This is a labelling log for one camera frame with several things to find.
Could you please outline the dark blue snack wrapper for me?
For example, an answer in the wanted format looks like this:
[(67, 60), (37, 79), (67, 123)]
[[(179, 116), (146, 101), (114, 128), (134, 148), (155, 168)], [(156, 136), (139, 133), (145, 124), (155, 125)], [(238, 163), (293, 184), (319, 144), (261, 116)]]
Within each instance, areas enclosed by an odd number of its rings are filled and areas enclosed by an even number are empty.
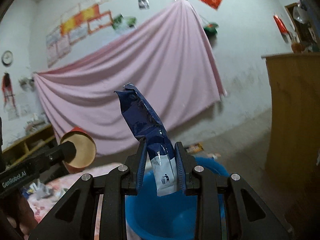
[(157, 196), (178, 191), (178, 175), (175, 151), (167, 131), (146, 98), (136, 86), (128, 83), (122, 91), (116, 91), (120, 110), (133, 136), (145, 140), (146, 151), (155, 178)]

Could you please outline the red round tin lid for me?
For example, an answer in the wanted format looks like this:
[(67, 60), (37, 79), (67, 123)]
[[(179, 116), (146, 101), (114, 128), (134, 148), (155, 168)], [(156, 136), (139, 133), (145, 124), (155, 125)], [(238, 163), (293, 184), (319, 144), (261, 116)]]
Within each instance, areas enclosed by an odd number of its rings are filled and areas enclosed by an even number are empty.
[(70, 174), (82, 172), (93, 163), (97, 147), (92, 137), (80, 127), (75, 127), (64, 134), (60, 144), (70, 141), (76, 149), (75, 157), (72, 161), (64, 161), (63, 164)]

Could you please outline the blue plastic trash bin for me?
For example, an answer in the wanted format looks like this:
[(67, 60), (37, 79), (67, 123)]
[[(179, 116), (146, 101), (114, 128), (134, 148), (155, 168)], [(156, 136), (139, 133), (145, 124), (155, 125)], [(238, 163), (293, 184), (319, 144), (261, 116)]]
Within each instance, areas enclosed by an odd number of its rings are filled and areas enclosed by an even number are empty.
[(194, 239), (197, 197), (182, 191), (159, 197), (153, 172), (125, 199), (127, 239)]

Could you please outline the yellow wooden shelf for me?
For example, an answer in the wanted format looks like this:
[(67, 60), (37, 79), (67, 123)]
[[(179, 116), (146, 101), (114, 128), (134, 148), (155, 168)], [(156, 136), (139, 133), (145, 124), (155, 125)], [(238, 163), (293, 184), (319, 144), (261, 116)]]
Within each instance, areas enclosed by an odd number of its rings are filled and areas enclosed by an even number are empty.
[(51, 124), (42, 127), (30, 135), (16, 140), (7, 147), (2, 154), (6, 167), (11, 167), (24, 161), (35, 152), (45, 146), (53, 146), (56, 143), (54, 129)]

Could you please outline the pink hanging cloth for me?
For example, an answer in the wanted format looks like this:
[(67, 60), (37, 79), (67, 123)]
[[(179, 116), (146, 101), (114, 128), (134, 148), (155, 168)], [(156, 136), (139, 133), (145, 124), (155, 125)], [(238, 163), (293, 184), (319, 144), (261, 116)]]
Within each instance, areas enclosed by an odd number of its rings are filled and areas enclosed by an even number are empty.
[(186, 0), (78, 61), (36, 73), (34, 81), (56, 138), (80, 127), (93, 138), (99, 156), (136, 143), (116, 95), (128, 83), (145, 96), (167, 130), (225, 94), (201, 19)]

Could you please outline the wooden cabinet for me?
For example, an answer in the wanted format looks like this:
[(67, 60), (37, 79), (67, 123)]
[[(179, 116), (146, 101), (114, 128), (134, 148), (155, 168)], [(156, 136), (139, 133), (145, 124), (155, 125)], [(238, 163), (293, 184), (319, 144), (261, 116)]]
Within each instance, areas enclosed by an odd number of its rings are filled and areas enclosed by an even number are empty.
[(292, 190), (296, 239), (319, 239), (319, 53), (266, 56), (272, 124), (265, 169)]

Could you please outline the red tassel wall ornament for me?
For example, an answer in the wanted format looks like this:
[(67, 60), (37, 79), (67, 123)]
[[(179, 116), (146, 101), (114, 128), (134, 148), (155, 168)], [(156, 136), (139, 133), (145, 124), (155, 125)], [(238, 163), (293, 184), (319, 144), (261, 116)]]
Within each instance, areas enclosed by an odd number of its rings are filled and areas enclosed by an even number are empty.
[(2, 77), (1, 89), (4, 98), (4, 109), (13, 108), (16, 110), (15, 95), (12, 90), (10, 75), (7, 72), (5, 72)]

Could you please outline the round wall clock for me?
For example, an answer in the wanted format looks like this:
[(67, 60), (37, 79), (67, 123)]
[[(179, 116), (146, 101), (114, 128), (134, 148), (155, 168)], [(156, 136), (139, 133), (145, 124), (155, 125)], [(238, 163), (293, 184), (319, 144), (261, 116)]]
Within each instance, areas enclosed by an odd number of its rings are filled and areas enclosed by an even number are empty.
[(4, 66), (8, 67), (13, 63), (13, 53), (9, 50), (5, 51), (1, 57), (1, 61)]

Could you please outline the green wall ornament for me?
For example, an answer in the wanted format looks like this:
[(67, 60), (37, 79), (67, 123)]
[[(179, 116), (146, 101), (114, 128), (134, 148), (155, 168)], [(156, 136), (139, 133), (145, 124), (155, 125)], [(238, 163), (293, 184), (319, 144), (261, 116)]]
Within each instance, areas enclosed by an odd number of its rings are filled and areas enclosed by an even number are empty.
[(217, 28), (219, 25), (217, 23), (208, 23), (206, 24), (203, 29), (207, 37), (213, 37), (217, 35)]

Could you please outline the wall certificates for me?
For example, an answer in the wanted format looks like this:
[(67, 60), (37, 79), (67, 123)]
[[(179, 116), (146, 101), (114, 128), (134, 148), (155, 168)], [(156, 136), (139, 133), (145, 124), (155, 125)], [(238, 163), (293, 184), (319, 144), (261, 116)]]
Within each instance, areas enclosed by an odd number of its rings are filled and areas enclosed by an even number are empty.
[(89, 35), (116, 23), (107, 2), (111, 0), (83, 0), (64, 12), (46, 35), (47, 66), (72, 51), (72, 46)]

